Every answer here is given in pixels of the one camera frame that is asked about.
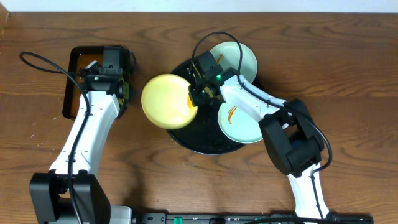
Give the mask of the yellow plate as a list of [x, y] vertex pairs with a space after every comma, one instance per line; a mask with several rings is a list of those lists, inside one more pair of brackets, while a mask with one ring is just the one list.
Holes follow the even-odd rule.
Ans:
[[162, 74], [149, 80], [143, 88], [141, 105], [144, 114], [162, 129], [180, 129], [197, 115], [188, 94], [190, 83], [174, 74]]

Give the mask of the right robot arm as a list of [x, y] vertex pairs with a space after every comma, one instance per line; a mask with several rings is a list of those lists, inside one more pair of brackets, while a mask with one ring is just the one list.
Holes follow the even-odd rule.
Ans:
[[189, 86], [194, 106], [219, 100], [236, 106], [256, 121], [266, 151], [275, 167], [289, 179], [296, 215], [325, 219], [329, 209], [323, 199], [319, 172], [321, 152], [330, 148], [302, 101], [285, 101], [271, 96], [246, 80], [240, 69], [222, 68], [206, 51], [190, 59]]

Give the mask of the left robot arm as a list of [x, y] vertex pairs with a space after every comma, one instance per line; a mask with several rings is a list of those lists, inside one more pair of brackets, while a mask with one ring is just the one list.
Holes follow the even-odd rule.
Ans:
[[112, 205], [98, 182], [109, 130], [127, 109], [129, 77], [136, 58], [119, 46], [75, 47], [69, 68], [54, 62], [53, 73], [67, 76], [63, 115], [74, 124], [48, 172], [29, 184], [39, 223], [134, 223], [133, 209]]

